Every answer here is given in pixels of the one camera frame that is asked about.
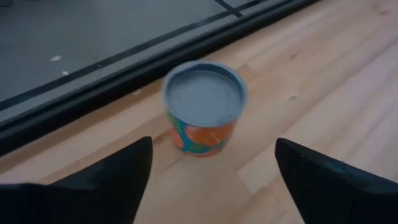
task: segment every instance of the black object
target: black object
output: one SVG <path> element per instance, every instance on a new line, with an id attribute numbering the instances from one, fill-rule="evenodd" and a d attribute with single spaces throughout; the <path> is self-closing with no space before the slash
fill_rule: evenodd
<path id="1" fill-rule="evenodd" d="M 151 164 L 144 137 L 51 185 L 0 185 L 0 223 L 131 224 Z"/>
<path id="2" fill-rule="evenodd" d="M 232 7 L 230 4 L 228 4 L 227 2 L 225 2 L 224 0 L 214 0 L 215 2 L 217 2 L 221 7 L 223 7 L 224 9 L 226 9 L 229 13 L 231 13 L 232 15 L 236 16 L 236 17 L 242 17 L 243 15 L 234 7 Z"/>
<path id="3" fill-rule="evenodd" d="M 12 0 L 0 0 L 0 7 L 10 6 L 11 3 L 12 3 Z"/>
<path id="4" fill-rule="evenodd" d="M 397 183 L 286 139 L 275 156 L 305 223 L 398 223 Z"/>
<path id="5" fill-rule="evenodd" d="M 240 17 L 219 29 L 4 121 L 0 124 L 0 156 L 155 81 L 181 63 L 201 58 L 317 1 L 284 1 Z"/>

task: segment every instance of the tin can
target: tin can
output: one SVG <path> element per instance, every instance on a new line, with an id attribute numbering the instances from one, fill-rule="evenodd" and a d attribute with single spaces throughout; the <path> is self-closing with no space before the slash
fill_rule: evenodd
<path id="1" fill-rule="evenodd" d="M 170 136 L 183 152 L 206 157 L 220 152 L 247 101 L 242 78 L 220 63 L 187 62 L 163 82 Z"/>

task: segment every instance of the black plastic edge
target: black plastic edge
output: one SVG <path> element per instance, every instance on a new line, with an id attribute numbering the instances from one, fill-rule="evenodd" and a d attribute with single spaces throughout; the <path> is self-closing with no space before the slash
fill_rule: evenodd
<path id="1" fill-rule="evenodd" d="M 232 7 L 230 4 L 228 4 L 227 2 L 225 2 L 224 0 L 214 0 L 215 2 L 217 2 L 217 4 L 219 4 L 221 7 L 223 7 L 224 9 L 226 9 L 229 13 L 231 13 L 232 15 L 236 16 L 236 17 L 242 17 L 243 15 L 239 12 L 238 9 Z"/>
<path id="2" fill-rule="evenodd" d="M 40 110 L 32 113 L 28 111 L 0 127 L 0 156 L 163 77 L 181 63 L 199 59 L 317 1 L 319 0 L 293 0 L 243 16 L 48 102 Z"/>

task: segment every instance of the white debris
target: white debris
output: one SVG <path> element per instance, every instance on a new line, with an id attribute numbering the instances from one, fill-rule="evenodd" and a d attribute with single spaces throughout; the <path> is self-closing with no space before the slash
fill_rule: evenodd
<path id="1" fill-rule="evenodd" d="M 133 94 L 133 95 L 138 95 L 140 92 L 141 92 L 141 90 L 136 90 L 136 91 L 134 91 L 132 94 Z"/>
<path id="2" fill-rule="evenodd" d="M 56 61 L 61 60 L 61 59 L 62 59 L 62 56 L 61 55 L 57 55 L 54 58 L 51 58 L 51 61 L 52 62 L 56 62 Z"/>

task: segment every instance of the orange fruit label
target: orange fruit label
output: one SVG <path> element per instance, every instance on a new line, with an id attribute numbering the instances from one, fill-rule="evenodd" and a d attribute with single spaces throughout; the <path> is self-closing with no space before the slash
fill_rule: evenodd
<path id="1" fill-rule="evenodd" d="M 189 139 L 197 144 L 206 146 L 215 146 L 221 141 L 227 139 L 233 131 L 234 123 L 229 123 L 218 128 L 199 128 L 187 125 L 185 134 Z"/>
<path id="2" fill-rule="evenodd" d="M 173 143 L 177 146 L 177 147 L 183 147 L 184 143 L 182 141 L 182 139 L 180 138 L 180 136 L 178 135 L 178 133 L 176 132 L 176 130 L 174 128 L 170 128 L 170 135 L 172 137 L 172 141 Z"/>

